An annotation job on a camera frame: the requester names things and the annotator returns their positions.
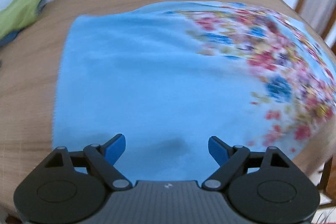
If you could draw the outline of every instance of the pink flower print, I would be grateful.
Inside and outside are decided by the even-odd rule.
[[[196,20],[196,23],[201,25],[203,29],[207,31],[214,31],[215,28],[213,26],[214,23],[218,22],[218,20],[214,17],[203,17]]]
[[[262,145],[263,146],[270,146],[272,145],[276,140],[278,140],[282,135],[271,131],[267,135],[264,136],[265,140],[263,141]]]
[[[275,111],[274,113],[273,113],[273,118],[274,119],[276,119],[276,120],[280,120],[280,111]]]
[[[272,119],[272,116],[273,116],[273,111],[270,110],[266,113],[265,118],[266,118],[266,120],[270,120],[270,119]]]
[[[274,125],[273,125],[273,130],[274,130],[276,133],[281,134],[281,127],[280,127],[280,125],[278,125],[278,124],[274,124]]]
[[[325,72],[329,75],[330,78],[332,78],[332,80],[334,80],[334,77],[331,74],[330,70],[328,70],[327,68],[325,68]]]
[[[324,90],[326,88],[326,83],[324,81],[319,81],[319,88]]]
[[[271,21],[271,20],[268,20],[267,22],[266,22],[266,26],[267,26],[267,28],[272,32],[272,33],[275,33],[275,34],[277,34],[279,31],[278,31],[278,28],[277,28],[277,26],[276,26],[276,24],[273,22],[273,21]]]
[[[259,62],[259,61],[256,61],[256,60],[247,60],[247,63],[250,65],[250,66],[258,66],[258,67],[261,67],[263,65],[263,63]]]
[[[276,68],[277,68],[277,66],[276,66],[276,65],[272,65],[272,64],[267,64],[267,65],[265,66],[265,69],[267,69],[267,70],[271,70],[271,71],[275,71]]]
[[[263,52],[262,54],[257,54],[255,55],[255,59],[263,63],[273,63],[274,62],[273,55],[270,52]]]
[[[244,16],[238,16],[237,17],[237,21],[244,24],[244,23],[246,23],[248,21],[248,18],[244,17]]]
[[[247,142],[247,144],[246,144],[247,146],[255,146],[255,141],[253,141],[253,140],[251,140],[251,141],[248,141]]]
[[[297,141],[303,141],[305,139],[308,139],[311,136],[310,127],[305,124],[302,124],[297,127],[294,134],[295,134],[294,139]]]
[[[250,14],[251,14],[249,11],[241,10],[241,9],[237,9],[236,12],[237,12],[238,14],[245,14],[245,15],[250,15]]]
[[[318,104],[318,100],[315,96],[310,96],[306,101],[306,105],[308,107],[315,107],[317,104]]]

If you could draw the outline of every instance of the floral pattern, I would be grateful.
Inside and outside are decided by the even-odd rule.
[[[303,142],[334,114],[335,80],[321,57],[320,46],[293,27],[287,16],[242,3],[175,13],[196,25],[188,34],[199,42],[199,54],[245,60],[249,72],[263,82],[263,91],[251,93],[251,104],[269,104],[265,119],[272,126],[259,139],[247,140],[246,145],[273,145],[287,134]],[[320,65],[327,80],[313,73],[304,58],[307,53]],[[280,123],[281,119],[293,122]]]

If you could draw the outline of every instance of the wooden table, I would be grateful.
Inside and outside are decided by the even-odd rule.
[[[64,40],[81,14],[104,15],[134,10],[165,0],[54,0],[40,20],[0,51],[0,202],[14,210],[13,192],[51,151],[51,126],[58,66]],[[303,21],[282,0],[238,1],[271,8]],[[308,26],[308,31],[335,62],[335,56]],[[327,160],[335,148],[332,119],[295,158],[306,173]]]

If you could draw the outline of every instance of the blue cloth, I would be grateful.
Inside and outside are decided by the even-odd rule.
[[[235,41],[211,29],[216,19],[191,19],[200,11],[225,11],[222,6],[165,2],[124,14],[78,17],[59,69],[53,147],[81,150],[122,133],[126,151],[115,166],[131,181],[202,182],[218,168],[208,153],[209,137],[246,145],[270,128],[274,135],[274,122],[280,111],[287,112],[293,90],[280,76],[270,76],[269,83],[251,76],[250,60],[239,54],[208,54],[215,44],[221,47],[215,50],[227,52]],[[197,35],[200,30],[207,33]],[[267,34],[261,27],[251,32],[252,37]],[[257,95],[261,90],[263,97]],[[275,106],[279,111],[271,112]],[[282,124],[294,124],[290,114]],[[272,145],[293,158],[305,144],[293,144],[293,136],[303,139],[304,129]],[[256,151],[267,145],[250,144]]]

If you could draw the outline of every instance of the wooden chair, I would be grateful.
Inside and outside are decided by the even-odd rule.
[[[333,51],[333,53],[336,55],[336,40],[334,41],[333,46],[331,47],[331,50]]]
[[[321,204],[319,209],[336,207],[336,154],[324,164],[322,178],[317,188],[322,194],[331,199],[331,202]]]

